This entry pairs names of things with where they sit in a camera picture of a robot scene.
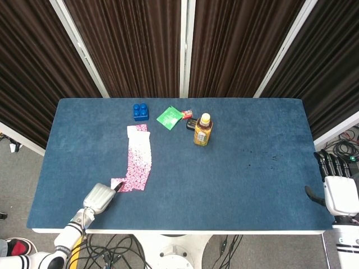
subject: dark curtain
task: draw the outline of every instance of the dark curtain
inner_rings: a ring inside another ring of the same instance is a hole
[[[197,0],[189,97],[253,97],[304,0]]]
[[[111,97],[178,97],[181,0],[65,0]]]
[[[0,121],[46,148],[60,98],[101,95],[49,1],[0,1],[0,14]]]
[[[359,2],[319,0],[261,97],[303,100],[314,139],[359,111]]]

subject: white table edge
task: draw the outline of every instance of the white table edge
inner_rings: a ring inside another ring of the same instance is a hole
[[[32,229],[39,234],[59,234],[62,229]],[[325,230],[286,230],[286,231],[186,231],[186,230],[102,230],[102,229],[87,229],[88,234],[170,234],[170,235],[183,235],[183,234],[212,234],[212,235],[231,235],[231,234],[251,234],[251,235],[318,235],[325,232]]]

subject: green packet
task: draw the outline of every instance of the green packet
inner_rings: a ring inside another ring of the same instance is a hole
[[[173,106],[170,106],[157,118],[157,120],[167,129],[171,130],[182,117],[182,112],[178,111]]]

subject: pink cloth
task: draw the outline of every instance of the pink cloth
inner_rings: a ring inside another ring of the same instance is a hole
[[[127,127],[128,135],[128,167],[125,178],[112,178],[111,188],[120,182],[125,184],[119,192],[130,192],[133,189],[143,191],[151,171],[150,132],[147,125],[140,124]]]

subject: white curtain rail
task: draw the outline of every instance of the white curtain rail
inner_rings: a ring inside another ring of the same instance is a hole
[[[196,0],[181,2],[181,48],[179,54],[179,95],[188,98],[190,86],[193,31],[195,27]]]
[[[259,85],[258,89],[254,94],[254,98],[259,98],[262,92],[264,91],[265,87],[267,86],[269,80],[271,79],[274,72],[277,70],[279,64],[281,63],[282,59],[284,58],[285,54],[287,53],[289,47],[292,45],[294,39],[296,38],[297,34],[299,33],[300,29],[302,28],[304,22],[307,20],[309,14],[312,12],[314,6],[316,5],[317,0],[306,0],[303,4],[298,16],[294,20],[294,23],[289,30],[282,46],[280,47],[277,55],[275,56],[273,63],[271,63],[267,73],[264,76],[261,84]]]
[[[70,37],[74,47],[76,48],[77,53],[79,54],[82,62],[84,63],[86,69],[90,73],[91,78],[95,82],[97,89],[99,90],[103,98],[109,98],[109,94],[103,84],[101,76],[97,71],[94,62],[86,48],[84,41],[65,5],[63,0],[50,0],[52,7],[54,8],[58,18],[60,19],[63,27],[65,28],[68,36]]]

